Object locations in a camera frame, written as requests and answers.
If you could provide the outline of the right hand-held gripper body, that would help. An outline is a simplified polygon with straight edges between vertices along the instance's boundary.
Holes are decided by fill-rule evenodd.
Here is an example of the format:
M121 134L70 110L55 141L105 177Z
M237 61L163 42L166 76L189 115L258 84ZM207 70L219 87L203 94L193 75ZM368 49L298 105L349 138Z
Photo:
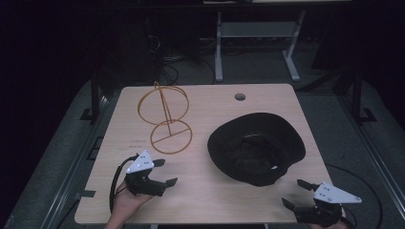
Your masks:
M348 193L327 182L317 185L317 190L313 191L314 205L312 207L296 207L294 216L298 222L314 222L318 216L324 212L337 212L342 209L343 203L361 203L362 198Z

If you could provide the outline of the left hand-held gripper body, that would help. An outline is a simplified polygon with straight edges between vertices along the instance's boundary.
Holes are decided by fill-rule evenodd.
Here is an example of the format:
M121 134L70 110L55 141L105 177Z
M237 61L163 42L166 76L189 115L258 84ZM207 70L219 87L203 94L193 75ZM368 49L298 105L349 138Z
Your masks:
M149 178L155 168L153 159L149 152L144 150L135 161L126 169L125 183L127 189L133 194L145 194L161 197L166 189L164 182L155 181Z

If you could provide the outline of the gold wire hat stand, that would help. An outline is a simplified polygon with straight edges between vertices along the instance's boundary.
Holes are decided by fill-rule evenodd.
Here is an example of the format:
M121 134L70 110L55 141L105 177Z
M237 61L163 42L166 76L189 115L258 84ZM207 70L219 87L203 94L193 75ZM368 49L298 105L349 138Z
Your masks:
M139 118L151 126L149 141L152 148L164 155L184 151L193 139L191 126L184 121L190 101L184 89L163 86L155 82L140 98Z

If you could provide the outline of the black bucket hat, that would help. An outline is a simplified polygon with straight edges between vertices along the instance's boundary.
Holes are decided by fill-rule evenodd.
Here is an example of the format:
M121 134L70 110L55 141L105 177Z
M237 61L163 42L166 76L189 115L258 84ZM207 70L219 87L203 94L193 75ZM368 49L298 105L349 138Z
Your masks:
M303 139L277 114L246 114L217 128L207 141L213 163L227 176L263 187L306 156Z

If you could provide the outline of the person's left hand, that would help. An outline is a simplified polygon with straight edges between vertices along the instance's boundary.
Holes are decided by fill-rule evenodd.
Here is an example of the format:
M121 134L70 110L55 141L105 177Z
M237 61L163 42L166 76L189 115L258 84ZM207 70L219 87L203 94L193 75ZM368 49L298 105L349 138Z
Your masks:
M122 220L126 222L140 209L143 204L152 198L152 196L145 194L133 195L127 189L125 182L122 182L117 187L117 193L115 194L114 198L115 203L110 219Z

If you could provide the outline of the person's right hand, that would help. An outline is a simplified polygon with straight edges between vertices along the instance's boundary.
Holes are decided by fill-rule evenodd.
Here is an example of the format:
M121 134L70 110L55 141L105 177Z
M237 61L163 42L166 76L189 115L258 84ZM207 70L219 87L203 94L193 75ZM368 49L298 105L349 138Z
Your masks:
M320 214L314 222L309 223L309 227L310 229L353 229L352 223L344 217L342 209Z

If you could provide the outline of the aluminium floor rail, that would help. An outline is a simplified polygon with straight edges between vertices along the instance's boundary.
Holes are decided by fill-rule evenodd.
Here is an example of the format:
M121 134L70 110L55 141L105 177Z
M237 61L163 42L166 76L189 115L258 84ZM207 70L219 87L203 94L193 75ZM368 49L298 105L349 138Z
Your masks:
M395 208L397 209L399 215L401 215L401 217L405 220L405 193L400 190L400 186L394 179L392 173L389 171L387 164L383 161L383 158L381 157L376 146L373 144L372 139L366 132L363 124L353 117L351 105L348 100L342 96L338 96L337 100L348 117L352 127L355 129L363 145L365 146L371 163L380 177L381 182L385 186L390 198L392 199Z
M75 211L81 199L90 195L85 186L118 96L119 93L114 93L101 97L100 114L94 121L83 115L90 108L87 96L75 100L63 118L44 160L45 173L55 178L55 186L50 189L50 205L40 221L40 229L80 227L74 220Z

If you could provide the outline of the black metal post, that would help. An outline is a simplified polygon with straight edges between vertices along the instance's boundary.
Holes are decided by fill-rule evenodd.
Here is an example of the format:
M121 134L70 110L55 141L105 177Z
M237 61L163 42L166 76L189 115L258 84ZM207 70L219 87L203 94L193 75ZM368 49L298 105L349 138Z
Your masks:
M91 86L91 107L86 108L80 120L87 120L91 125L95 124L99 116L99 88L96 73L93 73L90 80Z
M352 82L352 110L351 114L358 125L364 122L375 122L376 118L369 108L361 108L362 73L359 67L354 72Z

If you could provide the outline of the grey metal desk frame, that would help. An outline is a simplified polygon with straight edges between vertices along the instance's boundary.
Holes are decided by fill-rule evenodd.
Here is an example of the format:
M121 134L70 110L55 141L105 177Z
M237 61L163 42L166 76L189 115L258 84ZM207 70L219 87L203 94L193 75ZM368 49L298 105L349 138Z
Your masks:
M222 62L222 39L223 38L289 38L290 44L286 50L282 51L285 63L288 67L291 80L299 82L299 73L292 59L306 12L300 10L295 21L282 22L225 22L223 14L217 13L216 23L216 51L214 55L215 81L222 82L223 62Z

